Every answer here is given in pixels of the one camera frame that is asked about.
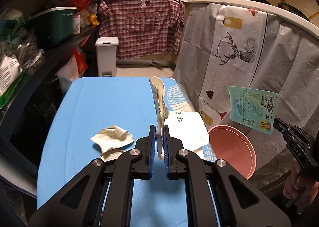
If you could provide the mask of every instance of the pink trash bin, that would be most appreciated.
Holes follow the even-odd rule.
[[[249,179],[256,168],[256,154],[248,138],[228,125],[217,125],[209,131],[209,143],[217,159],[224,159]]]

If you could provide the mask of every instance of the white and green package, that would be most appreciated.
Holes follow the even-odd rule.
[[[230,119],[247,127],[272,134],[278,108],[278,94],[247,87],[228,86],[232,110]]]

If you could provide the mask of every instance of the beige floor tile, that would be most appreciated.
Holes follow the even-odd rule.
[[[118,65],[117,77],[147,77],[157,76],[159,78],[170,78],[173,75],[172,68],[152,67],[141,65]]]

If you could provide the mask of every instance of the white trash can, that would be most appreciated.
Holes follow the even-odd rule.
[[[95,43],[99,77],[116,76],[117,37],[100,37]]]

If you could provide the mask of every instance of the human hand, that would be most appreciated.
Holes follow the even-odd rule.
[[[290,170],[290,176],[287,178],[284,185],[284,196],[287,199],[295,198],[294,205],[298,207],[299,212],[303,212],[318,194],[319,182],[306,176],[300,175],[301,169],[298,163],[294,164]],[[300,187],[306,189],[300,194]]]

